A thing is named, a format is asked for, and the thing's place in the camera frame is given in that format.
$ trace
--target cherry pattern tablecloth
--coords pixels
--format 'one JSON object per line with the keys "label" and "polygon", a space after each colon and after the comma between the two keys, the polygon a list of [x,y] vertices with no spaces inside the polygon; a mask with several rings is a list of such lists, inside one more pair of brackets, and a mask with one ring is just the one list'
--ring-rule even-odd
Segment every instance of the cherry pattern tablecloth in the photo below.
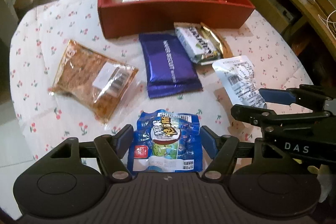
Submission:
{"label": "cherry pattern tablecloth", "polygon": [[[312,84],[302,64],[281,35],[254,11],[240,29],[220,30],[234,55],[252,61],[259,88],[285,89]],[[111,58],[139,68],[139,85],[132,97],[102,125],[93,113],[70,97],[49,94],[58,64],[69,39]],[[141,111],[158,108],[199,116],[218,135],[231,134],[242,141],[261,137],[259,128],[245,127],[230,115],[231,103],[211,65],[197,66],[202,92],[150,100],[146,69],[138,36],[106,40],[101,31],[97,0],[59,0],[38,6],[21,20],[10,50],[11,95],[22,133],[38,160],[68,137],[92,141],[102,134],[115,134],[125,124],[134,127]],[[277,113],[309,110],[292,105],[268,104]]]}

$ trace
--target white tablecloth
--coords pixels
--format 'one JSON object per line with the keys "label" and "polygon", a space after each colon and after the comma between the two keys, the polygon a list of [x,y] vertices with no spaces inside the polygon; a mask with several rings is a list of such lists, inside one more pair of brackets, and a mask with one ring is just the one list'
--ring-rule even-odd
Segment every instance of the white tablecloth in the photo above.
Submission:
{"label": "white tablecloth", "polygon": [[[255,66],[258,87],[285,89],[312,84],[300,61],[276,30],[254,11],[235,30],[220,31],[234,55],[247,55]],[[58,64],[69,39],[109,57],[139,68],[141,81],[134,98],[123,105],[107,126],[76,100],[49,95]],[[245,128],[230,115],[231,103],[211,65],[197,66],[204,90],[149,100],[146,69],[137,35],[106,40],[103,37],[97,0],[59,0],[29,11],[11,42],[10,85],[17,119],[38,160],[68,137],[92,141],[102,134],[115,134],[125,124],[136,126],[141,111],[158,108],[199,115],[218,135],[232,134],[242,141],[261,137],[259,128]],[[306,112],[297,105],[268,104],[277,113]]]}

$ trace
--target blue snack package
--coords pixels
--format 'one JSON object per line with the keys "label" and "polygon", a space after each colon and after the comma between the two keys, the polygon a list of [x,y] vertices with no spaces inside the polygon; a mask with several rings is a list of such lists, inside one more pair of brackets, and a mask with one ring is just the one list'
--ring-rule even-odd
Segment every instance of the blue snack package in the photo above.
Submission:
{"label": "blue snack package", "polygon": [[146,63],[149,98],[202,89],[179,39],[170,34],[139,34]]}
{"label": "blue snack package", "polygon": [[202,144],[198,116],[159,109],[142,112],[129,148],[127,168],[141,171],[202,171]]}

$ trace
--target green cartoon character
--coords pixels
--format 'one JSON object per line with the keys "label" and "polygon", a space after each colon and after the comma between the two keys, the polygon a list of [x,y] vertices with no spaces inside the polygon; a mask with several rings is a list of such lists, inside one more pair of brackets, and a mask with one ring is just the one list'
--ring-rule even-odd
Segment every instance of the green cartoon character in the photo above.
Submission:
{"label": "green cartoon character", "polygon": [[165,157],[166,159],[177,159],[177,148],[179,142],[174,142],[168,145],[154,143],[152,147],[152,155]]}

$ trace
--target red logo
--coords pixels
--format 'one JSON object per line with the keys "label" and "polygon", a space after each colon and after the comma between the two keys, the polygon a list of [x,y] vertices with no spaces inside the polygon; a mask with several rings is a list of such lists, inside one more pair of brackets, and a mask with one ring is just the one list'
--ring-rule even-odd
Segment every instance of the red logo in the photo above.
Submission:
{"label": "red logo", "polygon": [[145,159],[147,157],[148,157],[147,145],[136,145],[134,148],[134,158],[135,159]]}

